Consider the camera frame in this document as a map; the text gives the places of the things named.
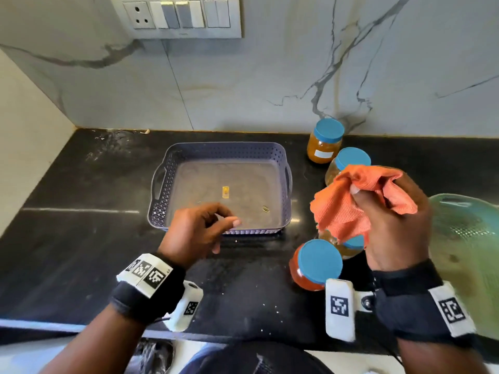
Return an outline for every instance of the jar label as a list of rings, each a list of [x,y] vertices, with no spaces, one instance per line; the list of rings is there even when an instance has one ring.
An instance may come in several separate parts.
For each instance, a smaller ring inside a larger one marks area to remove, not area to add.
[[[323,152],[323,151],[315,150],[314,155],[316,157],[320,157],[320,158],[330,158],[330,157],[333,157],[333,153],[334,152]]]

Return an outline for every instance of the granite countertop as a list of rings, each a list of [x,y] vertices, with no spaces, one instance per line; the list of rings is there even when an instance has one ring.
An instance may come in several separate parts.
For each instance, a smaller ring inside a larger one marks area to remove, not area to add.
[[[309,202],[324,187],[327,165],[306,158],[308,135],[277,133],[78,130],[0,238],[0,327],[78,332],[107,304],[115,276],[164,232],[147,222],[150,182],[167,148],[179,142],[266,141],[284,146],[293,175],[292,218],[267,236],[226,236],[219,255],[195,264],[187,279],[205,296],[185,333],[162,323],[151,338],[213,342],[277,340],[312,350],[387,354],[396,341],[372,314],[357,313],[357,341],[325,332],[324,293],[291,279],[296,247],[316,234]],[[499,203],[499,140],[347,136],[343,146],[373,164],[401,168],[428,195],[458,193]],[[364,254],[346,261],[342,278],[368,290]],[[482,351],[499,362],[495,340]]]

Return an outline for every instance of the orange cloth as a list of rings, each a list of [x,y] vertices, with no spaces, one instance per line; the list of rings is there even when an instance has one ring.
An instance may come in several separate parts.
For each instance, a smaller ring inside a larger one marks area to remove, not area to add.
[[[361,190],[374,191],[385,204],[399,214],[415,214],[418,207],[409,195],[393,181],[402,177],[402,170],[382,166],[348,165],[332,184],[315,194],[310,211],[318,223],[319,231],[328,230],[338,241],[344,242],[357,235],[364,235],[367,245],[371,223],[364,211],[357,206],[350,194],[353,183]]]

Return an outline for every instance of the jar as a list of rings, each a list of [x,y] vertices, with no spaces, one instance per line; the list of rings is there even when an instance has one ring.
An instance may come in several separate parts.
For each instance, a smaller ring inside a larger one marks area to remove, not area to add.
[[[344,133],[345,128],[336,119],[321,119],[310,134],[308,158],[317,164],[329,163],[338,154]]]
[[[329,243],[333,244],[340,253],[343,260],[348,260],[349,258],[358,255],[364,250],[363,235],[355,236],[351,239],[348,239],[343,244],[340,244],[338,243],[338,240],[333,235],[331,235],[328,230],[326,230],[319,232],[319,239],[328,241]]]
[[[314,239],[300,245],[290,260],[293,281],[302,289],[324,290],[329,278],[338,278],[343,260],[331,243]]]
[[[346,147],[340,150],[327,169],[324,178],[326,186],[329,186],[333,182],[334,177],[338,176],[348,164],[371,165],[371,157],[365,151],[355,147]]]

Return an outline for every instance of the electrical switch panel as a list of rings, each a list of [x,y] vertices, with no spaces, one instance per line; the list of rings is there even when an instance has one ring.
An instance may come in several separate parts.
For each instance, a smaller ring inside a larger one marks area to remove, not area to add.
[[[111,1],[132,38],[241,38],[239,0]]]

